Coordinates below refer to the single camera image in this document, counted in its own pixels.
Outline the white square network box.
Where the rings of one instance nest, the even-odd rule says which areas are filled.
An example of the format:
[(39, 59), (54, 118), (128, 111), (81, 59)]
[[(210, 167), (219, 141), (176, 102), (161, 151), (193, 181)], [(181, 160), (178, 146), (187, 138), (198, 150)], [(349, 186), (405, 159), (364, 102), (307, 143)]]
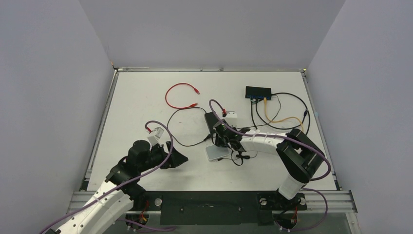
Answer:
[(205, 148), (205, 153), (209, 162), (215, 162), (229, 156), (230, 150), (227, 147), (211, 145)]

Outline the black ribbed network switch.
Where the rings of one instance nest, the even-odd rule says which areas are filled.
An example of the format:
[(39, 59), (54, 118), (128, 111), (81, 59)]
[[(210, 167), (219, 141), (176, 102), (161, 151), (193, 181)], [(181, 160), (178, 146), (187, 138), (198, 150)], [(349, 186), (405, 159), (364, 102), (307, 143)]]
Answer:
[(245, 87), (245, 98), (249, 99), (267, 99), (271, 100), (272, 93), (271, 88), (246, 86)]

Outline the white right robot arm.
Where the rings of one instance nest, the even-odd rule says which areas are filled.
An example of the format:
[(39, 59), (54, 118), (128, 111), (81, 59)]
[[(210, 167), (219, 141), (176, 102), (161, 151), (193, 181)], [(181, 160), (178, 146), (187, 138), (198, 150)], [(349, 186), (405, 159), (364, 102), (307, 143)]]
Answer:
[(226, 122), (213, 126), (218, 138), (236, 152), (266, 153), (280, 157), (288, 176), (277, 189), (275, 203), (287, 208), (310, 181), (325, 178), (331, 171), (324, 153), (299, 129), (284, 134), (260, 133), (249, 128), (236, 130)]

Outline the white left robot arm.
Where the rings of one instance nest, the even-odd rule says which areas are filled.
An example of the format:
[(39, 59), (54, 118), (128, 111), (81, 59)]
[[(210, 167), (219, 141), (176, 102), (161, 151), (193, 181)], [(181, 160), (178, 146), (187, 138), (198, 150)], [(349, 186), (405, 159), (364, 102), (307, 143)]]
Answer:
[(173, 148), (148, 141), (135, 141), (128, 154), (111, 168), (100, 187), (82, 208), (69, 213), (66, 222), (45, 234), (101, 234), (123, 213), (141, 209), (145, 204), (145, 189), (138, 181), (150, 171), (176, 168), (188, 158)]

